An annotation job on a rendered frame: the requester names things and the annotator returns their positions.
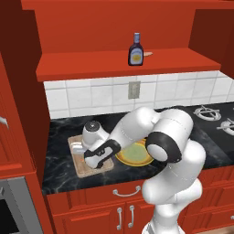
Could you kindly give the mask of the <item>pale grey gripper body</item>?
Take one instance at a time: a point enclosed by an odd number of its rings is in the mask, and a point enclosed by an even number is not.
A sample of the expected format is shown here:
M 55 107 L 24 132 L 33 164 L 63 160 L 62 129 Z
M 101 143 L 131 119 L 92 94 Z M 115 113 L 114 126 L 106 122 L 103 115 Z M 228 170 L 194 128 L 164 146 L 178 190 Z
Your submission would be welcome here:
M 71 149 L 72 149 L 72 153 L 73 153 L 73 154 L 84 154 L 85 151 L 86 151 L 86 149 L 83 148 L 83 147 L 82 147 L 81 145 L 79 145 L 79 144 L 74 144 L 74 145 L 71 147 Z

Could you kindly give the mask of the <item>red drawer cabinet under hob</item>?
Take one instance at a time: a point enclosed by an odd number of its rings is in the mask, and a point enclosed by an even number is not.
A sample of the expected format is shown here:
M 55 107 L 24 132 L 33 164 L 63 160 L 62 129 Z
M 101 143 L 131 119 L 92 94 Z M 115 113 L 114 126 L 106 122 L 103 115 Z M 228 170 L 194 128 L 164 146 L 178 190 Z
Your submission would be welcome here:
M 234 226 L 234 165 L 203 170 L 200 180 L 203 193 L 188 205 L 178 223 L 186 234 Z

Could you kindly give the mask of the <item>tall red cabinet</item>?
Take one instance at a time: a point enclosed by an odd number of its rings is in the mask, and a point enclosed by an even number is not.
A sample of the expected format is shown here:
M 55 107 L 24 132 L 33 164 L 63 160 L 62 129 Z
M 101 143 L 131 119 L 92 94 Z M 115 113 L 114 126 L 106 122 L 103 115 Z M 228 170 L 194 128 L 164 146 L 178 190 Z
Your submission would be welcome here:
M 44 85 L 36 75 L 42 55 L 36 16 L 22 8 L 21 0 L 0 0 L 0 55 L 0 92 L 19 162 L 42 182 L 50 119 Z

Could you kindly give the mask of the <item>black hob with burners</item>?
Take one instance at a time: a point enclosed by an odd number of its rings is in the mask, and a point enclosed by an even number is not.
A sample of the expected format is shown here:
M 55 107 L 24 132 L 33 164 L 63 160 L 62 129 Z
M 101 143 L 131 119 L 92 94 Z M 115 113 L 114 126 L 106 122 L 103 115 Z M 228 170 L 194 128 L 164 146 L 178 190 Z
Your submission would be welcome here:
M 234 165 L 234 102 L 186 106 L 195 123 L 195 139 L 207 151 L 208 164 Z

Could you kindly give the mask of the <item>yellow plate green centre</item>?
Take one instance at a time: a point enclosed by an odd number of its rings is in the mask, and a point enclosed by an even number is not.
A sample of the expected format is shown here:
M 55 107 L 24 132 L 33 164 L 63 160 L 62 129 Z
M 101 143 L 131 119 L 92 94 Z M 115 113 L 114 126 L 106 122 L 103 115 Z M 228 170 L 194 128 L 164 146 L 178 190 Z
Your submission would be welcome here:
M 149 165 L 153 162 L 153 157 L 150 156 L 145 148 L 145 139 L 131 144 L 125 149 L 116 154 L 116 158 L 125 165 L 140 167 Z

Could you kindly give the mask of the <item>red open wall cabinet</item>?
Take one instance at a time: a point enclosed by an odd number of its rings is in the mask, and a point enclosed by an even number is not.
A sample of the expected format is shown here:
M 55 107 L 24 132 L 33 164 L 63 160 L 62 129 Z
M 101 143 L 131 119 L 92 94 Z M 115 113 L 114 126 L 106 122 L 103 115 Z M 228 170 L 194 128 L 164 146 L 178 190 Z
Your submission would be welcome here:
M 234 79 L 234 0 L 22 0 L 40 81 L 219 70 Z M 142 66 L 128 65 L 141 34 Z

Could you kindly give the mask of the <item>wooden cutting board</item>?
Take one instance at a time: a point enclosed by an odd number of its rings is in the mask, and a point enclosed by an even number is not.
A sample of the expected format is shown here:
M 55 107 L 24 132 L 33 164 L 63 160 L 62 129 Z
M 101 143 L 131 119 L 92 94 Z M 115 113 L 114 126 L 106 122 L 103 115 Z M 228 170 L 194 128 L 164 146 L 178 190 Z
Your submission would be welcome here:
M 76 169 L 76 173 L 78 178 L 83 178 L 87 176 L 94 176 L 100 173 L 104 173 L 107 171 L 111 171 L 114 168 L 114 163 L 112 159 L 108 159 L 103 163 L 102 168 L 92 169 L 88 167 L 84 162 L 84 155 L 83 153 L 74 153 L 72 150 L 72 144 L 78 143 L 80 144 L 82 141 L 81 135 L 71 136 L 68 138 L 69 149 L 72 155 L 73 163 Z

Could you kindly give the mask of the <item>grey oven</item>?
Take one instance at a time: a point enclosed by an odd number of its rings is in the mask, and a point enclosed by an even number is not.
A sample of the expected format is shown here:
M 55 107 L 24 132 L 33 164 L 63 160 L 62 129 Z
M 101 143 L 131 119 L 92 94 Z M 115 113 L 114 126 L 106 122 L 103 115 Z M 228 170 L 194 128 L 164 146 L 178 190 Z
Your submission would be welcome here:
M 0 179 L 0 234 L 44 234 L 26 179 Z

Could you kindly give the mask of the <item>red drawer front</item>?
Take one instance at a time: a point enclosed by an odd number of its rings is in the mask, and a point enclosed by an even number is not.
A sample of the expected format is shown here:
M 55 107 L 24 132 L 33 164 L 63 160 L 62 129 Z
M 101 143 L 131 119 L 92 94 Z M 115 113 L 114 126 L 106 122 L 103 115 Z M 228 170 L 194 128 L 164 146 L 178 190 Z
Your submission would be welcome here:
M 107 186 L 61 192 L 47 195 L 46 199 L 53 215 L 78 210 L 80 207 L 102 203 L 122 202 L 125 199 L 141 199 L 143 180 Z

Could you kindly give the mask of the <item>dark condiment bottle yellow label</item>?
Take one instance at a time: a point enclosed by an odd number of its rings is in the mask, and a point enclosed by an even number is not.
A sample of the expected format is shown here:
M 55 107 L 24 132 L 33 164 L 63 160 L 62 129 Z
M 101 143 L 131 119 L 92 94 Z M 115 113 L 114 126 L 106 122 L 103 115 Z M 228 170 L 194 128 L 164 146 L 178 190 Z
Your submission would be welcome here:
M 140 43 L 141 34 L 135 33 L 133 35 L 133 44 L 128 52 L 128 65 L 129 66 L 142 66 L 144 62 L 144 49 Z

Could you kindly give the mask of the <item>red cupboard door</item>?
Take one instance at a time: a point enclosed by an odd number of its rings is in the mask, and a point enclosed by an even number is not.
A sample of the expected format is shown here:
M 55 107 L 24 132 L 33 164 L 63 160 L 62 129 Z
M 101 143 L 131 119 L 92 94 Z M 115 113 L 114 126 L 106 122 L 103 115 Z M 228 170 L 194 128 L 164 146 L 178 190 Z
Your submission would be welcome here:
M 122 229 L 117 230 L 122 208 Z M 124 204 L 92 207 L 53 217 L 56 234 L 123 234 Z
M 134 205 L 134 223 L 131 229 L 128 223 L 131 221 L 130 205 Z M 127 202 L 125 204 L 124 234 L 142 234 L 144 226 L 151 220 L 154 214 L 154 205 L 147 204 L 143 199 Z

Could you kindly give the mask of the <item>grey wall outlet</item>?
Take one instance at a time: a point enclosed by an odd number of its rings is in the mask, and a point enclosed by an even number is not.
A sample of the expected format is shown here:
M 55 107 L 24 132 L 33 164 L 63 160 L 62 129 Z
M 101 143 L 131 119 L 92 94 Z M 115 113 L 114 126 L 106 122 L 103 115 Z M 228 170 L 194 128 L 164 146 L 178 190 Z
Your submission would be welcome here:
M 140 96 L 140 81 L 131 81 L 128 86 L 128 99 L 138 99 Z

